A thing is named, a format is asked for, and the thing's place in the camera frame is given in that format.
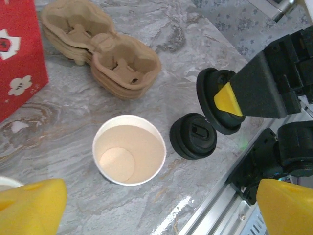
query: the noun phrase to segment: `paper cup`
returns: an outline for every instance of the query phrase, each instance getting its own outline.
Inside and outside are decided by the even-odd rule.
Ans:
[[[17,180],[13,180],[11,178],[7,178],[4,176],[0,176],[0,192],[6,191],[11,188],[16,188],[23,186],[23,184]]]
[[[105,122],[92,143],[93,159],[101,174],[125,186],[143,184],[161,170],[166,146],[147,120],[121,115]]]

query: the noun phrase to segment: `red box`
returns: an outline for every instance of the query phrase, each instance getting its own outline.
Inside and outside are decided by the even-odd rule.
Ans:
[[[0,0],[0,122],[48,83],[34,0]]]

